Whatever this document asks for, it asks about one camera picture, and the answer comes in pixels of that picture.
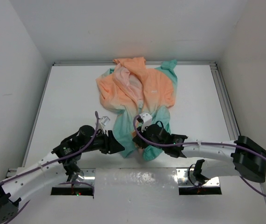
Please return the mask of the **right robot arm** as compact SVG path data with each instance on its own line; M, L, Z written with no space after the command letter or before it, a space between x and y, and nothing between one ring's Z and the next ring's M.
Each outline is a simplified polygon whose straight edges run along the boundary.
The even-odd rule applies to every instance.
M133 141L141 148L154 146L173 158L199 158L192 172L199 183L220 176L240 176L257 183L266 180L266 150L246 136L212 144L170 134L157 123L135 131Z

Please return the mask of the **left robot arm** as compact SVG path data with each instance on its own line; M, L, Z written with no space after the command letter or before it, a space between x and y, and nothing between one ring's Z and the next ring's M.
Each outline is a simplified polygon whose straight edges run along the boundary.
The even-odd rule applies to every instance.
M39 192L71 180L74 174L81 171L76 163L82 153L95 150L103 154L115 154L123 151L124 147L111 130L96 131L84 125L37 163L0 181L0 224L13 219L20 206Z

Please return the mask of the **orange and teal jacket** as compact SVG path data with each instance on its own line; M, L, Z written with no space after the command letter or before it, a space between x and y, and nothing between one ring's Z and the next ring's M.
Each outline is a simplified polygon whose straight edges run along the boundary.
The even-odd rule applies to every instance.
M147 112L171 132L169 108L175 104L178 79L176 60L164 61L157 68L147 68L144 57L114 59L115 68L96 79L101 105L117 114L113 135L124 147L127 158L140 148L133 142L135 116Z

